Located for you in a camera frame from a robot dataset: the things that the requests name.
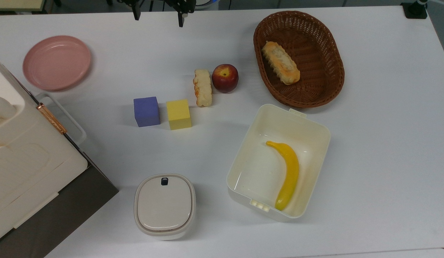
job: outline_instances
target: purple block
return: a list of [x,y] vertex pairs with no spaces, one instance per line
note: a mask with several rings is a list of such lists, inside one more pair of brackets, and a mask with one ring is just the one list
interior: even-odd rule
[[134,99],[134,118],[139,127],[160,124],[157,98]]

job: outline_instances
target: yellow banana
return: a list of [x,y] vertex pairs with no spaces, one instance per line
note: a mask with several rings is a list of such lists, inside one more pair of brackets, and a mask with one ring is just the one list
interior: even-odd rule
[[276,209],[281,211],[287,207],[295,191],[295,186],[299,179],[299,159],[294,150],[285,143],[276,143],[269,140],[266,142],[266,145],[276,149],[286,161],[286,179],[282,184],[274,205]]

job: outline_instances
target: container handle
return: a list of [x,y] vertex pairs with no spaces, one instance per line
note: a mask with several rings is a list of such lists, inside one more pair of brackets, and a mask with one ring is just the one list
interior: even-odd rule
[[61,106],[61,104],[55,99],[53,98],[51,95],[49,95],[46,92],[42,92],[39,93],[35,96],[35,98],[38,101],[42,101],[43,98],[48,97],[50,98],[55,104],[56,106],[58,106],[58,108],[63,111],[63,113],[69,118],[69,120],[77,127],[77,129],[79,129],[79,131],[81,132],[81,136],[79,137],[79,139],[74,140],[74,143],[78,146],[80,145],[82,142],[84,142],[86,140],[86,132],[85,130],[79,125],[79,123],[77,123],[77,121],[75,121],[75,119],[66,111],[66,109],[63,108],[63,106]]
[[254,199],[251,199],[250,205],[257,207],[257,208],[263,210],[264,212],[269,212],[268,205],[262,204],[261,202],[255,201]]
[[295,109],[289,109],[289,112],[290,113],[292,113],[292,114],[295,114],[295,115],[297,115],[297,116],[300,116],[300,117],[302,117],[302,118],[306,118],[306,114],[304,114],[304,113],[301,113],[300,111],[297,111],[297,110],[295,110]]

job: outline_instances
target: red apple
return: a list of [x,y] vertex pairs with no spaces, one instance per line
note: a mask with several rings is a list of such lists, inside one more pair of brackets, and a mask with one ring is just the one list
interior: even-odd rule
[[221,64],[212,72],[212,83],[222,93],[234,90],[238,85],[238,80],[238,70],[230,64]]

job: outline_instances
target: lid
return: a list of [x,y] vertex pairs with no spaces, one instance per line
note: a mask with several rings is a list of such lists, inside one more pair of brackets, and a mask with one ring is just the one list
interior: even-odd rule
[[140,188],[137,218],[148,230],[178,229],[189,220],[191,212],[192,192],[179,175],[158,175]]

